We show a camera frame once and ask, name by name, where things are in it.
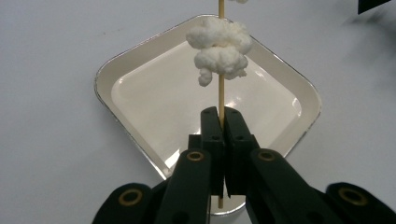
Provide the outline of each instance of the white tray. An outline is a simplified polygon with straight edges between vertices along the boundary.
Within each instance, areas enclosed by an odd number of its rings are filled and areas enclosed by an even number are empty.
[[[203,15],[185,21],[111,59],[95,91],[163,177],[172,174],[188,135],[200,132],[200,112],[218,104],[218,79],[203,88],[185,40]],[[286,156],[319,115],[316,89],[272,51],[253,40],[247,76],[225,82],[225,104],[239,110],[261,147]],[[215,213],[223,214],[230,209]]]

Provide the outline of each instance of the wooden skewer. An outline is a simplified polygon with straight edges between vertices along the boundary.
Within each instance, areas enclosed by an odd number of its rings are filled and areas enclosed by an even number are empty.
[[[219,0],[219,19],[224,19],[224,0]],[[224,130],[224,75],[219,74],[219,122]],[[218,208],[223,208],[223,197],[219,196]]]

